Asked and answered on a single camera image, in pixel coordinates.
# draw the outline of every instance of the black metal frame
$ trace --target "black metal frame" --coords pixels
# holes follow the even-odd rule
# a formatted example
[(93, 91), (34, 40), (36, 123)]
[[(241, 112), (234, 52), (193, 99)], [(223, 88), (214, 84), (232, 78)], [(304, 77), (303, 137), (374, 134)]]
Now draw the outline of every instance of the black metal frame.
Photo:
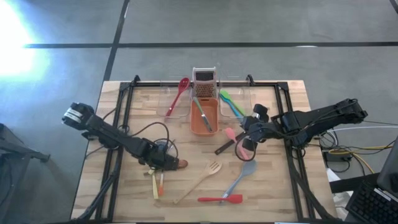
[[(139, 80), (140, 80), (140, 78), (138, 76), (136, 76), (133, 82), (122, 82), (120, 84), (119, 95), (118, 95), (118, 100), (117, 100), (117, 108), (115, 110), (113, 126), (115, 126), (115, 127), (118, 126), (119, 119), (120, 119), (119, 115), (120, 115), (120, 111), (122, 108), (121, 101), (123, 100), (123, 91), (126, 89), (127, 86), (129, 86), (129, 91), (128, 91), (128, 95), (127, 95), (126, 109), (124, 112), (122, 128), (126, 127), (128, 125), (129, 111), (130, 111), (130, 105), (131, 105), (131, 101), (132, 101), (134, 88), (135, 87), (157, 87), (157, 86), (160, 86), (160, 82), (139, 82)], [(284, 107), (282, 105), (282, 95), (281, 95), (281, 91), (283, 91), (283, 93), (285, 95), (286, 102), (287, 102), (287, 109), (288, 109), (288, 111), (293, 111), (293, 106), (292, 106), (292, 102), (290, 99), (290, 93), (289, 93), (289, 86), (288, 86), (287, 82), (256, 82), (256, 83), (254, 83), (252, 80), (252, 77), (250, 75), (248, 75), (246, 80), (249, 80), (251, 87), (273, 87), (274, 88), (279, 114), (284, 113)], [(245, 81), (245, 82), (222, 82), (222, 84), (223, 84), (223, 86), (241, 86), (243, 84), (247, 84), (247, 81)], [(178, 86), (178, 82), (170, 82), (170, 83), (168, 83), (168, 86)], [(301, 153), (299, 153), (299, 152), (297, 153), (298, 166), (300, 169), (300, 173), (298, 173), (298, 171), (295, 168), (295, 164), (294, 164), (294, 160), (293, 160), (293, 156), (292, 156), (293, 149), (292, 149), (289, 141), (284, 141), (284, 144), (285, 144), (287, 165), (289, 167), (289, 175), (290, 175), (290, 181), (292, 184), (292, 193), (293, 193), (294, 204), (295, 204), (295, 208), (296, 208), (298, 222), (311, 222), (311, 223), (312, 222), (314, 222), (314, 223), (329, 223), (329, 222), (331, 222), (331, 220), (317, 220), (315, 218), (314, 206), (310, 200), (310, 198), (312, 198), (312, 200), (314, 200), (314, 198), (315, 198), (314, 195), (305, 194), (305, 200), (306, 200), (306, 206), (307, 206), (309, 218), (304, 217), (302, 204), (300, 201), (299, 188), (298, 188), (298, 185), (300, 185), (300, 184), (298, 183), (297, 178), (300, 178), (300, 180), (301, 180), (300, 181), (301, 188), (303, 188), (303, 187), (306, 188), (306, 190), (303, 189), (304, 192), (310, 192), (310, 189), (309, 189), (309, 185), (308, 185), (307, 173), (305, 170), (303, 156)], [(111, 161), (112, 161), (114, 151), (109, 150), (106, 155), (105, 166), (104, 166), (104, 171), (103, 171), (103, 181), (101, 184), (101, 187), (102, 187), (101, 191), (105, 190), (105, 192), (112, 185), (111, 195), (109, 198), (109, 208), (108, 208), (108, 212), (106, 214), (106, 218), (102, 218), (104, 197), (101, 197), (100, 202), (96, 209), (95, 219), (94, 220), (85, 220), (85, 222), (88, 221), (89, 223), (111, 223), (113, 220), (114, 206), (116, 203), (119, 175), (120, 175), (120, 170), (121, 170), (121, 162), (122, 162), (122, 158), (123, 158), (123, 148), (120, 147), (120, 148), (117, 148), (116, 150), (117, 150), (116, 163), (114, 165), (114, 170), (111, 173), (111, 175), (114, 175), (114, 176), (112, 176), (113, 177), (112, 182), (109, 184), (109, 178), (110, 178), (109, 173), (111, 170)], [(82, 220), (72, 220), (73, 223), (80, 223), (81, 221)]]

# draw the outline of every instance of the concrete floor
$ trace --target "concrete floor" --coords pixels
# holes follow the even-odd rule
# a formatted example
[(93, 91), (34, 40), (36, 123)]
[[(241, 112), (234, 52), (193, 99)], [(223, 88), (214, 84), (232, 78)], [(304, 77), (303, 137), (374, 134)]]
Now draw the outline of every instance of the concrete floor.
[[(20, 44), (111, 44), (123, 0), (9, 0), (0, 3), (0, 123), (51, 154), (32, 161), (8, 223), (68, 220), (87, 141), (60, 119), (73, 101), (96, 106), (107, 49), (20, 49)], [(388, 0), (131, 1), (121, 43), (391, 42), (398, 14)], [(358, 98), (368, 120), (396, 123), (397, 47), (119, 49), (110, 80), (165, 80), (192, 67), (263, 80), (304, 80), (312, 108)], [(359, 126), (375, 126), (363, 123)], [(340, 131), (340, 144), (378, 146), (398, 129)], [(380, 171), (387, 151), (365, 157)], [(344, 164), (330, 164), (342, 169)], [(361, 175), (354, 161), (341, 178)]]

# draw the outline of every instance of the red spatula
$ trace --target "red spatula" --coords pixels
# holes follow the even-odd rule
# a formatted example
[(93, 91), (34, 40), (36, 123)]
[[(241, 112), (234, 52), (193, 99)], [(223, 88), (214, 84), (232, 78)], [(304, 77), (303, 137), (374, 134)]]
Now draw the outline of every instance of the red spatula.
[(215, 202), (215, 201), (227, 201), (230, 203), (242, 203), (243, 195), (230, 195), (226, 198), (198, 198), (198, 202)]
[(180, 83), (178, 84), (177, 96), (175, 97), (172, 105), (170, 106), (168, 112), (166, 113), (166, 117), (170, 116), (170, 114), (172, 113), (172, 111), (174, 109), (175, 103), (177, 102), (177, 100), (180, 97), (181, 93), (188, 89), (190, 82), (191, 81), (189, 80), (189, 78), (181, 79)]

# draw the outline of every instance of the orange basket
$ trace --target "orange basket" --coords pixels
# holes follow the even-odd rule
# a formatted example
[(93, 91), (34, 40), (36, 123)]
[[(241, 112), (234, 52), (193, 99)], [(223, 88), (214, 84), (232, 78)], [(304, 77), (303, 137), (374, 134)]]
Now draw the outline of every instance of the orange basket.
[(207, 130), (201, 112), (193, 100), (191, 102), (191, 131), (200, 136), (212, 136), (218, 131), (218, 100), (216, 98), (198, 98), (198, 101), (213, 132)]

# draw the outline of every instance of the wooden tabletop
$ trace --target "wooden tabletop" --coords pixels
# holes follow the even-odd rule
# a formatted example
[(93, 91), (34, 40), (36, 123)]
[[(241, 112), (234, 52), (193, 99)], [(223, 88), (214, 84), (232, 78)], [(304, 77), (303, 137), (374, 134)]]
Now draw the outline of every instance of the wooden tabletop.
[[(310, 105), (304, 82), (287, 81), (294, 110), (308, 111)], [(120, 82), (104, 82), (98, 103), (97, 115), (103, 117), (116, 106)], [(159, 87), (135, 88), (129, 126), (134, 133), (144, 126), (164, 119), (157, 114)], [(268, 115), (277, 115), (275, 92), (269, 87), (250, 88), (251, 104), (260, 103), (268, 107)], [(112, 123), (113, 114), (106, 118)], [(175, 139), (179, 158), (186, 159), (188, 167), (178, 171), (165, 172), (164, 196), (154, 200), (151, 177), (144, 176), (148, 166), (138, 164), (137, 159), (126, 151), (120, 173), (118, 196), (116, 199), (115, 222), (289, 222), (297, 221), (293, 194), (287, 167), (284, 143), (270, 139), (257, 147), (257, 171), (245, 177), (235, 188), (234, 194), (243, 194), (241, 204), (197, 202), (198, 197), (220, 197), (238, 177), (242, 162), (236, 158), (233, 147), (216, 156), (214, 151), (228, 141), (221, 130), (234, 128), (236, 133), (242, 130), (238, 123), (220, 115), (219, 131), (213, 137), (199, 137), (190, 131), (190, 116), (171, 119), (166, 122), (170, 129), (170, 138)], [(153, 126), (140, 133), (140, 137), (155, 140), (165, 137), (161, 126)], [(89, 143), (88, 151), (100, 147), (98, 141)], [(304, 157), (311, 191), (326, 210), (336, 216), (322, 155), (318, 147), (308, 147)], [(73, 207), (72, 218), (81, 215), (92, 202), (101, 185), (106, 158), (102, 149), (88, 157), (84, 163), (81, 179)], [(205, 179), (180, 203), (173, 204), (193, 180), (197, 179), (210, 159), (223, 163), (222, 169)], [(301, 195), (303, 209), (305, 200)]]

